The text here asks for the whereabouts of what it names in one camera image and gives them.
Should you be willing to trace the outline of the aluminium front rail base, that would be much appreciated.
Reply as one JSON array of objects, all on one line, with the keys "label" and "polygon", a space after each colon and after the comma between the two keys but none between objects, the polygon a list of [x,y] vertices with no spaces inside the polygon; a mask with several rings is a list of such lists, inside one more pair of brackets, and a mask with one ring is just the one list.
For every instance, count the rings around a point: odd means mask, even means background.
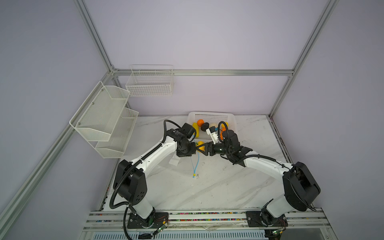
[{"label": "aluminium front rail base", "polygon": [[336,240],[322,209],[291,211],[271,227],[257,209],[161,211],[152,227],[136,225],[129,214],[91,212],[81,240]]}]

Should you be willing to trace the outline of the clear zip top bag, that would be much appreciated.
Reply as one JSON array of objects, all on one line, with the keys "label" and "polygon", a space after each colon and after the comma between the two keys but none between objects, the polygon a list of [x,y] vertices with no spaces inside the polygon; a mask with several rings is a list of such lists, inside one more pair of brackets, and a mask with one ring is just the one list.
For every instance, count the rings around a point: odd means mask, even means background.
[{"label": "clear zip top bag", "polygon": [[193,179],[199,178],[198,168],[200,165],[201,154],[197,152],[191,157],[178,157],[174,153],[169,160],[169,165],[175,168],[177,171],[185,172],[190,175]]}]

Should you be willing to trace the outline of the white perforated plastic basket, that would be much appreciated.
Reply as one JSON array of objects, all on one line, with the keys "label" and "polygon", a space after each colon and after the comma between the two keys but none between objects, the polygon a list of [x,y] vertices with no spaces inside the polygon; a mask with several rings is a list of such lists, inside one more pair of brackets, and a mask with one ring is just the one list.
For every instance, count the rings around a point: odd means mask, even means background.
[{"label": "white perforated plastic basket", "polygon": [[215,126],[220,122],[224,121],[227,123],[230,130],[238,133],[237,121],[233,114],[229,113],[214,113],[214,112],[190,112],[188,115],[187,123],[193,125],[198,120],[203,120],[205,123],[208,122],[210,125]]}]

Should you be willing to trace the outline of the orange tangerine bottom left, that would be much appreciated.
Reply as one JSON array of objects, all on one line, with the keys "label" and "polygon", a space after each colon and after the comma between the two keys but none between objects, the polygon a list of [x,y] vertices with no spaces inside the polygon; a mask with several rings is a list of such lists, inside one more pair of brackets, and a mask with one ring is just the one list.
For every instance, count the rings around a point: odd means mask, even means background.
[{"label": "orange tangerine bottom left", "polygon": [[224,133],[226,132],[226,130],[227,129],[225,127],[222,127],[221,130],[220,130],[219,139],[220,139],[221,142],[224,140]]}]

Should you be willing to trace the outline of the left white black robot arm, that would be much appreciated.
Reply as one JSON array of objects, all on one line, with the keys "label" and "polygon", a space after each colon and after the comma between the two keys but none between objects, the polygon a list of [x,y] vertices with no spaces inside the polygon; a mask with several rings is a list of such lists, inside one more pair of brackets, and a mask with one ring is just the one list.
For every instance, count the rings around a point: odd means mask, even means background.
[{"label": "left white black robot arm", "polygon": [[154,147],[134,160],[122,160],[118,164],[109,202],[110,209],[125,206],[143,228],[151,227],[156,216],[155,208],[146,197],[147,175],[171,154],[182,158],[196,153],[194,139],[197,130],[192,125],[179,126],[171,120],[164,120],[163,127],[163,138]]}]

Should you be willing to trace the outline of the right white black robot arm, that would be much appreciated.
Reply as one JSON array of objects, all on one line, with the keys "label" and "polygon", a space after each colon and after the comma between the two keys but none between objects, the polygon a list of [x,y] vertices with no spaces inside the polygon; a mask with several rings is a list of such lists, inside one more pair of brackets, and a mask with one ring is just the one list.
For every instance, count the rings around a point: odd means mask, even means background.
[{"label": "right white black robot arm", "polygon": [[258,154],[253,149],[242,146],[232,130],[224,131],[221,136],[212,134],[212,141],[197,144],[197,151],[205,156],[220,155],[233,165],[258,170],[280,181],[284,193],[262,207],[260,218],[263,226],[274,225],[288,212],[311,209],[311,204],[321,193],[320,186],[304,163],[284,163]]}]

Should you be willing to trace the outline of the orange tangerine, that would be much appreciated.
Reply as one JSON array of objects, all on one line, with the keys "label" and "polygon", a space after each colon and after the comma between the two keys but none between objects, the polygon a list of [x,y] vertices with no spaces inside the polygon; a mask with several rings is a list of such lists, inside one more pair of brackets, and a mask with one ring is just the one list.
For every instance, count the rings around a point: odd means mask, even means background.
[{"label": "orange tangerine", "polygon": [[224,140],[224,133],[226,132],[226,130],[227,129],[225,127],[222,127],[221,130],[220,130],[219,139],[220,139],[221,142]]},{"label": "orange tangerine", "polygon": [[204,120],[198,120],[198,121],[197,121],[197,125],[198,125],[199,127],[201,127],[204,123],[205,123]]}]

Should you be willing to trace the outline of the yellow peach fruit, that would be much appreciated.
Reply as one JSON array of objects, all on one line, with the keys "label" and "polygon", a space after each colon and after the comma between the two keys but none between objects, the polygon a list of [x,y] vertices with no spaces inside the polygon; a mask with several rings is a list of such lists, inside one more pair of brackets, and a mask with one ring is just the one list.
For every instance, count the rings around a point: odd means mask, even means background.
[{"label": "yellow peach fruit", "polygon": [[199,149],[200,151],[203,151],[203,152],[205,151],[205,143],[203,141],[197,142],[196,146],[197,146],[197,149]]}]

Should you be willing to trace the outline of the orange tangerine top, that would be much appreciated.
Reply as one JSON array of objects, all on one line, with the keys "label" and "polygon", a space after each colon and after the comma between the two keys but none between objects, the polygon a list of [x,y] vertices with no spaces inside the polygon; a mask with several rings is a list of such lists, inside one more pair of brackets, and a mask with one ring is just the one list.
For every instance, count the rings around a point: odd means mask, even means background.
[{"label": "orange tangerine top", "polygon": [[198,120],[198,121],[197,121],[197,125],[198,125],[199,127],[201,127],[204,123],[205,123],[204,120]]}]

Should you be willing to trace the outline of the white mesh two-tier shelf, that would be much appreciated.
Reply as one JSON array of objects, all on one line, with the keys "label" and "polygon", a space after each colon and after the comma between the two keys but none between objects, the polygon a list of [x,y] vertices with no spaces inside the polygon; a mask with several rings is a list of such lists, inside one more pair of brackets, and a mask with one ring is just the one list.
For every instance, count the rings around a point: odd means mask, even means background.
[{"label": "white mesh two-tier shelf", "polygon": [[104,159],[126,152],[139,113],[128,108],[130,92],[98,82],[69,121],[70,126]]}]

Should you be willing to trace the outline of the dark avocado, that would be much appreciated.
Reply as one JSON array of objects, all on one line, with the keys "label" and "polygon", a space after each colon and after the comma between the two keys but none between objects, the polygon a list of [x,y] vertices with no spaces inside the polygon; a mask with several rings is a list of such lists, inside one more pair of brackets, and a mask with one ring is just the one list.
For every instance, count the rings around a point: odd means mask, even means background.
[{"label": "dark avocado", "polygon": [[205,132],[207,129],[209,129],[209,127],[210,127],[210,124],[207,123],[207,122],[205,122],[205,123],[203,123],[203,124],[201,125],[201,130],[202,130],[203,132]]}]

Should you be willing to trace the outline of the yellow green mango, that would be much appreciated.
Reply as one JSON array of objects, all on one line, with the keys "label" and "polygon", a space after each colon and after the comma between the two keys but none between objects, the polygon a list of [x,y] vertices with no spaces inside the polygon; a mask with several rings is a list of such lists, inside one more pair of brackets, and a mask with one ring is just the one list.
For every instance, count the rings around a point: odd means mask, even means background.
[{"label": "yellow green mango", "polygon": [[195,129],[195,135],[194,135],[194,138],[198,138],[199,137],[199,125],[197,123],[193,123],[193,128]]}]

